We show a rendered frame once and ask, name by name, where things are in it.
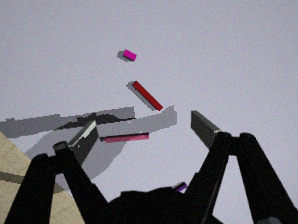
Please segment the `purple rod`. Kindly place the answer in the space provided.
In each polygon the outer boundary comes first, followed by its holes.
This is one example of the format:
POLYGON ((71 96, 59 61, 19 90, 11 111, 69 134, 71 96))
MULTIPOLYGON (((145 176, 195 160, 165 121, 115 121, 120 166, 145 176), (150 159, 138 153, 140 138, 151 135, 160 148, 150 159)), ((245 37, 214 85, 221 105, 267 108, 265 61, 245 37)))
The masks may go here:
POLYGON ((182 191, 183 189, 187 188, 187 184, 185 182, 179 184, 178 186, 174 187, 173 190, 182 191))

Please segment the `dark red rod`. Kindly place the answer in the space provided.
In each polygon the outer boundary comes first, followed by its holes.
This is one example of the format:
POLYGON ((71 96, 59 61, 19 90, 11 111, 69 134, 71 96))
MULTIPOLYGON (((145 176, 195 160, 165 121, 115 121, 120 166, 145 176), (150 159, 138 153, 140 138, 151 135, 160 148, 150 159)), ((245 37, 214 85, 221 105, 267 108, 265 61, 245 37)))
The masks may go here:
POLYGON ((133 86, 158 110, 162 109, 162 105, 146 90, 144 89, 137 81, 133 86))

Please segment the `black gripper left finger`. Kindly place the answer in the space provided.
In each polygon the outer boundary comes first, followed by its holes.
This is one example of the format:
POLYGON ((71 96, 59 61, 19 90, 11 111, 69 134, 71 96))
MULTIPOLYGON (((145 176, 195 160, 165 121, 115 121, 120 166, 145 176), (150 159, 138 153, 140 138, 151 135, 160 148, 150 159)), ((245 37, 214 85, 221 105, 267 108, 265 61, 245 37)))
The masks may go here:
POLYGON ((95 120, 89 121, 69 143, 53 146, 56 155, 35 156, 4 224, 49 224, 55 178, 61 173, 86 224, 125 224, 80 166, 98 137, 95 120))

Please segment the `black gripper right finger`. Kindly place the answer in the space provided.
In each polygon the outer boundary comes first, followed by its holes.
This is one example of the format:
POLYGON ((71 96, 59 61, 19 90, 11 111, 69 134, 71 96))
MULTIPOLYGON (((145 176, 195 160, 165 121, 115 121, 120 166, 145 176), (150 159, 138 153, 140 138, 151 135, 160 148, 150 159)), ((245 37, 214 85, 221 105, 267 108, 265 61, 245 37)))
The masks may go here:
POLYGON ((233 137, 197 110, 191 128, 209 152, 165 224, 204 224, 213 215, 229 155, 237 157, 253 224, 298 224, 298 209, 254 135, 233 137))

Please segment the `pink rod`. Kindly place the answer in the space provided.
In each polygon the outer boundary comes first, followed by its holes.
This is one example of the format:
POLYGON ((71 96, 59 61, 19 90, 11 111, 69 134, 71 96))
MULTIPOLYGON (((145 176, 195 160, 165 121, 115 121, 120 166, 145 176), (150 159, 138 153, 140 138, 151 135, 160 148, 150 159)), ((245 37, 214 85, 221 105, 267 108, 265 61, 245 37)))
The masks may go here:
POLYGON ((105 143, 144 140, 144 139, 149 139, 149 132, 137 133, 137 134, 106 136, 105 143))

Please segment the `small magenta block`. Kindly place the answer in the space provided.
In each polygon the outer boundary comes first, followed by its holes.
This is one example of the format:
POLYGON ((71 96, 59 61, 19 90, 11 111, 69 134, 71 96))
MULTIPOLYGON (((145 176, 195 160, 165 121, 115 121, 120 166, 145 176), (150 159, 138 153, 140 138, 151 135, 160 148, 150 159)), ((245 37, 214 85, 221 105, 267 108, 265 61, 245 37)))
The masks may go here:
POLYGON ((133 61, 135 61, 136 54, 128 51, 127 49, 125 50, 125 52, 124 52, 123 55, 126 56, 126 57, 128 57, 128 58, 130 58, 130 59, 132 59, 133 61))

